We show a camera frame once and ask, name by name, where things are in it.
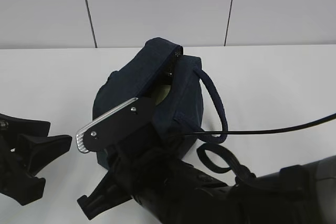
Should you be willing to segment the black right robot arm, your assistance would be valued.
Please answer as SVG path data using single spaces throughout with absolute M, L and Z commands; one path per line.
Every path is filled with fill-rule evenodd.
M 156 140 L 112 149 L 108 173 L 78 204 L 89 219 L 134 199 L 161 223 L 335 223 L 335 157 L 263 177 L 231 161 L 234 186 L 194 168 Z

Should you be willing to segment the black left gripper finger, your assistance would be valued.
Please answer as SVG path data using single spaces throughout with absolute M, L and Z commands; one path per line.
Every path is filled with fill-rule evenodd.
M 12 129 L 15 129 L 17 131 L 18 136 L 20 134 L 25 134 L 25 135 L 30 135 L 30 136 L 39 136 L 39 137 L 46 137 L 48 136 L 48 132 L 50 129 L 50 123 L 47 121 L 37 121 L 37 120 L 28 120 L 28 119 L 19 119 L 19 118 L 14 118 L 11 117 L 10 121 L 10 127 Z M 20 158 L 19 162 L 23 169 L 24 166 L 22 164 L 22 159 Z M 37 176 L 31 175 L 30 173 L 27 172 L 26 169 L 24 169 L 26 172 L 27 176 L 31 178 L 31 197 L 30 198 L 11 198 L 15 201 L 17 201 L 20 205 L 25 206 L 27 204 L 30 204 L 34 201 L 37 201 L 42 198 L 44 189 L 45 189 L 45 184 L 46 180 L 44 178 L 39 178 Z
M 72 137 L 30 136 L 20 134 L 17 139 L 15 153 L 22 159 L 24 169 L 31 175 L 37 175 L 44 167 L 70 150 Z

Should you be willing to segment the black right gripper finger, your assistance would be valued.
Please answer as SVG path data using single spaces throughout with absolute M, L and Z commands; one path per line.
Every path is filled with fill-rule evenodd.
M 121 205 L 132 197 L 115 180 L 113 174 L 106 174 L 94 191 L 77 199 L 85 216 L 92 220 L 99 214 Z

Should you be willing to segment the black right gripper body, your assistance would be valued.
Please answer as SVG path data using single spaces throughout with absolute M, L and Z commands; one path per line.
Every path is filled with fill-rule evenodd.
M 203 184 L 202 172 L 163 148 L 157 137 L 129 137 L 104 152 L 103 198 L 109 203 L 179 202 Z

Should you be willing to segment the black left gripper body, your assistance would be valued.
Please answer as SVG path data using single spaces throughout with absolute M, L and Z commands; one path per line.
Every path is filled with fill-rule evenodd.
M 10 127 L 11 119 L 1 115 L 1 194 L 11 198 L 30 198 L 32 181 L 15 154 L 18 133 Z

